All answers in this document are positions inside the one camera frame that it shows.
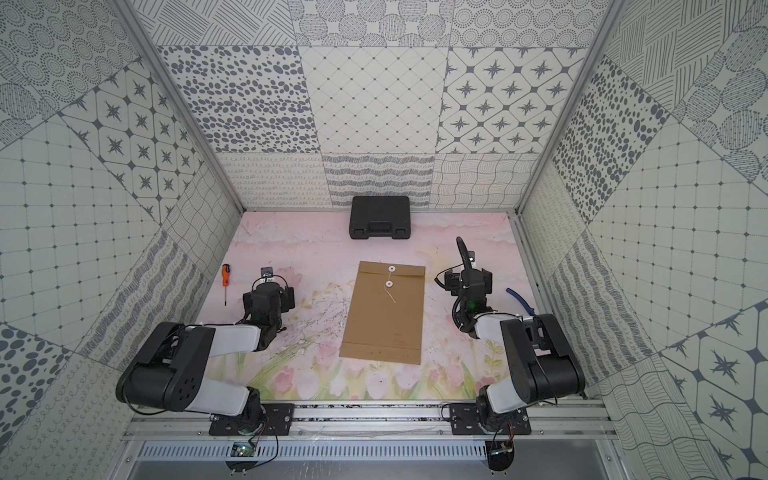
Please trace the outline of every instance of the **screwdriver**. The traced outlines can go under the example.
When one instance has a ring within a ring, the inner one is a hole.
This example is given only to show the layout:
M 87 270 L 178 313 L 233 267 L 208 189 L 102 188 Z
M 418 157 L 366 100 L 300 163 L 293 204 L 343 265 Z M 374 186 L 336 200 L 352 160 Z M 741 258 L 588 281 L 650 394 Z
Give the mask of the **screwdriver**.
M 221 279 L 224 285 L 224 306 L 227 306 L 227 287 L 230 285 L 230 264 L 221 266 Z

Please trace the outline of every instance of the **polka dot pattern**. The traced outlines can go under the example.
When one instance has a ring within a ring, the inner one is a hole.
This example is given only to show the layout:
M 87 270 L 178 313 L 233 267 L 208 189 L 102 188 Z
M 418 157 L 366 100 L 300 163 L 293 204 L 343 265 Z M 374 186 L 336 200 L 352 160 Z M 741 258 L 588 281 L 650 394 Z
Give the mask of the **polka dot pattern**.
M 161 55 L 216 151 L 318 151 L 295 48 L 164 47 Z
M 668 117 L 639 84 L 603 57 L 554 156 L 554 165 L 586 223 Z

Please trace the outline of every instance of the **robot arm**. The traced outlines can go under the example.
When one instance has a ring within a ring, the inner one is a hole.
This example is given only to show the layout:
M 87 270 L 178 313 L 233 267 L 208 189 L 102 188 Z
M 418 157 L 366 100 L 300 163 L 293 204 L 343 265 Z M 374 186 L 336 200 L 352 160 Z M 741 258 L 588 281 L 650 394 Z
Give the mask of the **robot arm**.
M 475 255 L 467 251 L 461 237 L 456 244 L 464 270 L 446 273 L 443 286 L 458 297 L 454 323 L 472 338 L 502 344 L 509 366 L 507 379 L 480 390 L 480 424 L 491 426 L 492 431 L 500 415 L 541 400 L 582 393 L 584 374 L 557 319 L 551 314 L 496 313 L 486 299 L 492 292 L 492 274 L 472 266 Z

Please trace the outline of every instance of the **metal vent grille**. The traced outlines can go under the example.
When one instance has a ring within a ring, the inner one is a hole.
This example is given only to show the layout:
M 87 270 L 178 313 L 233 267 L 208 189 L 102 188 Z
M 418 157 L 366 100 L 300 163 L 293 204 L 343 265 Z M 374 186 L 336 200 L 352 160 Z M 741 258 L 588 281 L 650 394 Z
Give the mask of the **metal vent grille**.
M 230 457 L 235 442 L 146 442 L 143 460 L 199 460 Z M 262 440 L 254 457 L 261 461 L 275 455 L 275 442 Z M 483 460 L 482 440 L 283 440 L 275 460 Z

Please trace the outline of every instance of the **black mounting plate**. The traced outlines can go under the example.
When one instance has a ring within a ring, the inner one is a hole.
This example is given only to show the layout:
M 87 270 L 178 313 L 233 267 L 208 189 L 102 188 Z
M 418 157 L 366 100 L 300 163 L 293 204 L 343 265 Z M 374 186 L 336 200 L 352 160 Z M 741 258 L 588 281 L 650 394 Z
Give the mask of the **black mounting plate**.
M 261 406 L 266 410 L 266 417 L 268 418 L 264 435 L 288 435 L 290 425 L 293 422 L 295 405 L 292 403 L 262 403 Z M 239 435 L 237 433 L 239 427 L 241 427 L 240 423 L 222 415 L 218 420 L 213 420 L 210 423 L 208 435 L 212 437 Z
M 489 433 L 480 426 L 480 415 L 475 403 L 449 403 L 448 409 L 453 435 L 487 435 Z M 525 409 L 518 409 L 509 415 L 509 421 L 512 422 L 512 431 L 515 435 L 531 434 L 531 423 L 528 421 L 528 412 Z M 509 435 L 507 422 L 503 422 L 498 434 Z

